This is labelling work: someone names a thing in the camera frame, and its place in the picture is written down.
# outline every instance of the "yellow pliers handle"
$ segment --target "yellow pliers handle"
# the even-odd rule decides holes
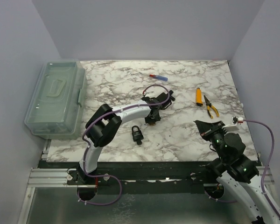
[[[210,109],[213,109],[213,111],[216,113],[216,116],[219,117],[219,112],[218,110],[212,105],[212,106],[207,106],[207,113],[209,114],[210,118],[213,119],[214,117],[210,114]]]

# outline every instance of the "dark gray floor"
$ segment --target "dark gray floor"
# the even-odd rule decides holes
[[[107,202],[114,197],[96,196],[96,202]],[[216,203],[206,195],[123,195],[113,205],[85,206],[77,202],[75,189],[50,188],[35,191],[28,223],[248,224],[250,221],[238,203]]]

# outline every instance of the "plastic box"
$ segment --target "plastic box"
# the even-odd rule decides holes
[[[76,139],[80,134],[87,80],[79,61],[44,64],[25,124],[44,139]]]

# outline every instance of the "robotic arm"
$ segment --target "robotic arm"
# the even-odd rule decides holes
[[[87,152],[85,161],[80,161],[80,167],[83,169],[83,163],[85,162],[85,170],[87,173],[91,173],[97,168],[98,158],[103,147],[113,140],[120,125],[137,118],[144,118],[147,124],[154,124],[160,121],[161,117],[159,111],[166,110],[168,106],[172,104],[171,101],[175,101],[172,94],[173,91],[169,91],[167,94],[161,93],[156,98],[143,96],[136,104],[124,105],[121,107],[111,108],[108,104],[100,106],[85,126],[87,129],[91,123],[99,119],[99,121],[95,122],[86,132],[86,136],[91,140],[91,146]],[[107,124],[105,124],[103,119],[100,118],[107,113],[109,113],[109,115],[104,117],[104,120],[107,121]]]
[[[280,224],[280,207],[262,185],[256,166],[243,155],[245,145],[240,136],[227,133],[222,121],[195,123],[200,136],[212,143],[219,156],[207,169],[242,204],[252,223]]]

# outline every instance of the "box handle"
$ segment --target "box handle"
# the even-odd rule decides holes
[[[82,107],[82,104],[83,104],[82,91],[83,91],[83,89],[80,89],[80,91],[79,91],[79,96],[78,96],[78,105],[79,105],[80,107]]]
[[[61,84],[59,85],[59,88],[56,90],[58,81],[61,82]],[[47,97],[58,97],[60,95],[62,89],[64,88],[65,83],[66,83],[66,81],[64,79],[54,80],[52,82],[51,89],[47,94]]]

